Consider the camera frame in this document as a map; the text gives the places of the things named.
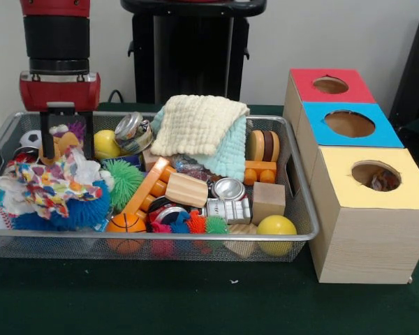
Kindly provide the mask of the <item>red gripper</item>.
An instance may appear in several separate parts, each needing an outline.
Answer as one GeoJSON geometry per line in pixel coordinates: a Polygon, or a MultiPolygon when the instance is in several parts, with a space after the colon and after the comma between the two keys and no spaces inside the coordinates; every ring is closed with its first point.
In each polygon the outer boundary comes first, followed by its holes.
{"type": "Polygon", "coordinates": [[[54,158],[54,140],[50,134],[49,116],[51,105],[66,103],[73,105],[77,112],[83,112],[85,120],[84,155],[94,157],[93,110],[98,107],[101,78],[98,73],[85,75],[38,75],[20,73],[20,95],[25,109],[41,112],[41,136],[43,157],[54,158]]]}

